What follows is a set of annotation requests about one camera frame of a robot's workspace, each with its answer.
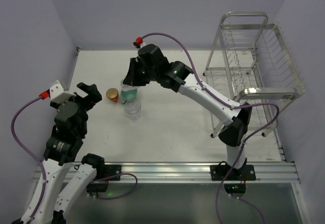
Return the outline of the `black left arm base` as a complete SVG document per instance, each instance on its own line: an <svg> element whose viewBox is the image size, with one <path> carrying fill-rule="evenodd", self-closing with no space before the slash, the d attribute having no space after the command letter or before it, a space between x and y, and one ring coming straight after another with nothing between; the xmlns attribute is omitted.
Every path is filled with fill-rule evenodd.
<svg viewBox="0 0 325 224"><path fill-rule="evenodd" d="M101 179L101 178L105 178L105 177L111 177L111 176L115 176L119 173L121 173L122 171L122 165L105 165L104 171L102 174L100 174L99 176L96 176L95 179ZM109 181L106 180L105 182L96 182L96 183L90 183L87 187L86 187L86 191L88 194L96 194L96 196L99 196L99 193L104 193L107 191L109 186Z"/></svg>

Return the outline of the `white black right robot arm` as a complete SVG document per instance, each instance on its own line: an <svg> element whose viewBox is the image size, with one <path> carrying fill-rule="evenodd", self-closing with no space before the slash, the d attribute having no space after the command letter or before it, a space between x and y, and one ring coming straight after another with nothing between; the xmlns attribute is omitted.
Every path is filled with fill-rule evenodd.
<svg viewBox="0 0 325 224"><path fill-rule="evenodd" d="M195 77L194 70L180 61L169 62L160 48L147 44L130 58L124 85L140 87L157 82L166 89L195 101L216 116L223 127L218 135L226 145L228 166L242 168L247 158L244 155L243 139L248 131L251 111L248 103L239 103L225 97L207 83Z"/></svg>

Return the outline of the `orange ceramic mug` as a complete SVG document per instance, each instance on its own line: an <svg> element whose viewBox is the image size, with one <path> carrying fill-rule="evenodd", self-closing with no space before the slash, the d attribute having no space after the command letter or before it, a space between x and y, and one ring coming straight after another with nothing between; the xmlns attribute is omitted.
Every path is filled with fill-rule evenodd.
<svg viewBox="0 0 325 224"><path fill-rule="evenodd" d="M116 88L109 88L107 91L106 91L106 97L114 102L114 103L117 103L118 102L118 96L119 96L119 93L118 93L118 90Z"/></svg>

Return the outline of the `mint green ceramic mug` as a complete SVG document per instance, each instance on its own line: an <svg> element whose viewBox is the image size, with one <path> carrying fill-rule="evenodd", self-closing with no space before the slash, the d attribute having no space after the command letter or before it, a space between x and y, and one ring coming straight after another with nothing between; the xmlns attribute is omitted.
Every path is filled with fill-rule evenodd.
<svg viewBox="0 0 325 224"><path fill-rule="evenodd" d="M121 103L124 105L126 102L134 100L137 96L138 89L121 90Z"/></svg>

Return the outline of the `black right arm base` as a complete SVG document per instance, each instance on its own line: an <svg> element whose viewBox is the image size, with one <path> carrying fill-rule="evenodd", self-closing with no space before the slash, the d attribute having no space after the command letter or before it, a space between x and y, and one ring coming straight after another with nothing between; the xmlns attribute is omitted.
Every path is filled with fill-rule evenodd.
<svg viewBox="0 0 325 224"><path fill-rule="evenodd" d="M225 162L210 166L212 181L221 181L231 167ZM233 169L226 178L224 190L233 196L242 197L246 193L246 182L256 181L256 174L253 165L245 165L240 169Z"/></svg>

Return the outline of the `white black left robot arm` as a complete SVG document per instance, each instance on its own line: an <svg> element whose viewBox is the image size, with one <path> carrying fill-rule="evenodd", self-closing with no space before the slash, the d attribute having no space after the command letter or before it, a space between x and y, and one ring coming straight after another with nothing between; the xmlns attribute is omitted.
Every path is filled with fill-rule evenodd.
<svg viewBox="0 0 325 224"><path fill-rule="evenodd" d="M63 185L87 134L87 112L102 100L102 95L95 84L87 85L80 82L77 87L86 93L85 97L70 92L60 81L56 81L48 90L20 108L12 119L13 138L41 168L31 202L22 217L14 223L65 223L78 196L92 180L97 176L103 176L104 159L89 153L82 159L75 176L67 185ZM47 98L50 99L50 106L56 109L56 115L43 159L39 159L18 139L15 121L29 105Z"/></svg>

